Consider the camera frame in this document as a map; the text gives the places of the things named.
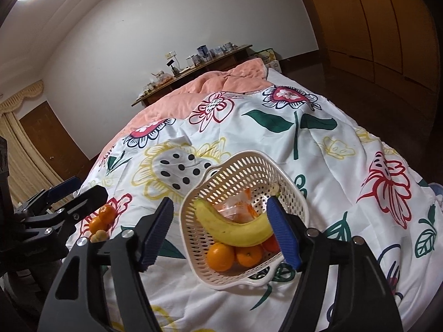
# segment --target red flower print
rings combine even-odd
[[[374,196],[382,211],[390,213],[394,221],[406,230],[412,215],[407,204],[407,200],[411,198],[411,183],[405,170],[400,161],[385,160],[383,153],[378,151],[357,201]]]
[[[117,211],[117,217],[115,218],[114,223],[112,225],[108,226],[107,231],[108,231],[109,235],[111,235],[112,231],[114,230],[114,228],[118,224],[118,220],[120,218],[120,215],[128,209],[128,204],[131,201],[132,201],[132,195],[127,193],[127,194],[123,195],[119,200],[117,200],[115,197],[112,197],[108,202],[106,202],[107,204],[110,204],[111,206],[113,206],[115,208],[115,210]],[[80,236],[84,235],[86,232],[89,232],[89,222],[94,217],[97,217],[97,216],[98,216],[98,212],[94,211],[92,214],[85,217],[81,221]]]
[[[314,111],[314,108],[322,109],[316,103],[318,100],[317,96],[295,87],[271,86],[263,91],[263,96],[265,96],[263,106],[275,107],[278,110],[288,105],[295,109],[304,104],[307,104],[312,111]]]
[[[98,162],[99,167],[105,165],[106,159],[111,155],[111,152],[112,152],[112,150],[114,149],[114,147],[115,147],[115,145],[112,146],[112,147],[109,149],[109,151],[105,153],[105,156],[103,156],[103,157],[99,160],[99,162]]]
[[[191,112],[189,123],[200,125],[200,132],[209,125],[211,120],[221,123],[234,109],[233,99],[243,98],[228,92],[216,92],[209,95]]]
[[[139,148],[143,148],[148,143],[148,140],[155,140],[159,136],[159,132],[166,125],[172,125],[175,121],[175,118],[166,118],[165,120],[140,127],[126,136],[123,143],[126,143],[128,147],[138,146]]]

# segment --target white plastic basket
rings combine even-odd
[[[286,212],[298,215],[308,226],[309,212],[302,193],[269,156],[258,151],[238,153],[223,164],[208,168],[201,182],[187,194],[180,210],[180,228],[186,258],[201,283],[217,290],[236,285],[265,285],[273,278],[283,255],[268,252],[256,267],[246,269],[235,264],[227,272],[214,271],[205,259],[214,239],[197,221],[192,202],[202,197],[215,204],[250,188],[253,207],[261,214],[266,212],[267,199],[277,193],[277,186],[280,188],[279,200]],[[270,270],[264,278],[248,278],[266,267]]]

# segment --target ceiling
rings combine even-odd
[[[0,28],[0,99],[39,79],[55,48],[100,1],[17,1]]]

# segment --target wall socket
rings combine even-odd
[[[168,53],[165,55],[166,59],[171,59],[171,58],[174,57],[174,56],[176,56],[176,52],[175,52],[175,51],[168,52]]]

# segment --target wooden table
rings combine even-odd
[[[194,68],[186,70],[164,84],[157,86],[152,91],[140,96],[131,106],[135,106],[138,103],[142,103],[145,107],[149,106],[149,104],[158,101],[163,96],[187,84],[205,72],[231,70],[231,68],[234,68],[248,59],[246,49],[250,47],[252,47],[252,45],[242,45],[233,51],[226,52],[222,56],[214,57],[211,61],[203,62]]]

